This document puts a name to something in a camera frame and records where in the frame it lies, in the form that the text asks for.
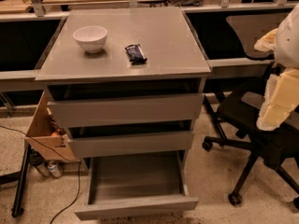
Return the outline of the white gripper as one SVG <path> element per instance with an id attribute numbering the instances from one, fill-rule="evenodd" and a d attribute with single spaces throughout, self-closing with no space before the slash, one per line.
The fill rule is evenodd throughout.
<path id="1" fill-rule="evenodd" d="M 299 106 L 299 4 L 254 45 L 258 51 L 273 50 L 275 60 L 286 68 L 280 75 L 271 74 L 266 82 L 264 102 L 256 121 L 262 131 L 274 131 Z"/>

